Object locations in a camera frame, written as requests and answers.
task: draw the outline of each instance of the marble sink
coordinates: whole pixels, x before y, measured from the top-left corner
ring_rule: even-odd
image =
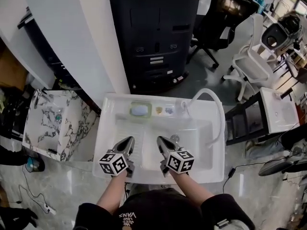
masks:
[[[92,161],[99,118],[74,91],[36,91],[23,145],[58,161]]]

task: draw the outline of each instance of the white sink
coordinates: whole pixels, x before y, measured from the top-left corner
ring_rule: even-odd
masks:
[[[281,100],[275,95],[282,93],[263,87],[260,89],[260,94],[270,134],[285,132],[299,126],[295,102],[289,95]]]
[[[45,93],[33,95],[23,145],[59,161],[91,160],[90,133],[95,133],[97,114],[74,91]]]
[[[174,184],[172,177],[164,178],[160,170],[162,154],[157,146],[157,137],[170,138],[177,135],[178,142],[195,157],[190,176],[198,183],[219,182],[224,179],[224,135],[213,145],[207,145],[217,136],[220,117],[215,102],[195,101],[189,108],[191,117],[179,111],[183,99],[108,94],[104,99],[94,154],[93,174],[110,178],[103,173],[98,161],[108,149],[120,140],[133,136],[135,145],[130,160],[135,171],[127,182],[140,184]],[[152,105],[151,117],[135,117],[130,114],[132,102]]]

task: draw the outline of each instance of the white hose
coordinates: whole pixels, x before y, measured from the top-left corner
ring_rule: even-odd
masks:
[[[182,103],[182,107],[187,111],[187,113],[189,114],[189,107],[203,94],[203,93],[207,93],[208,95],[210,95],[212,97],[212,99],[215,101],[216,105],[217,105],[217,109],[219,112],[219,117],[220,117],[220,131],[219,134],[217,135],[217,137],[215,139],[213,139],[210,142],[207,142],[206,145],[211,146],[212,144],[214,144],[215,142],[217,142],[221,136],[224,135],[225,132],[225,113],[224,113],[224,109],[222,106],[222,102],[220,101],[220,99],[217,97],[217,95],[209,89],[201,89],[197,92],[197,94],[193,97],[193,99],[186,104],[185,102]]]

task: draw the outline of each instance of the window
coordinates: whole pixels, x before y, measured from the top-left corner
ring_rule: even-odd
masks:
[[[280,17],[291,11],[295,5],[295,2],[296,0],[279,0],[274,13],[274,18],[279,19]]]
[[[295,7],[295,11],[300,14],[307,14],[307,6],[302,1],[299,1],[297,6]]]

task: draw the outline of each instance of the power strip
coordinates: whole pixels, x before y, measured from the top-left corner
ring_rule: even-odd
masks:
[[[45,207],[45,209],[46,209],[48,212],[50,212],[51,214],[53,214],[53,215],[56,215],[56,214],[57,214],[56,210],[54,210],[54,209],[51,208],[50,206],[44,204],[44,207]]]

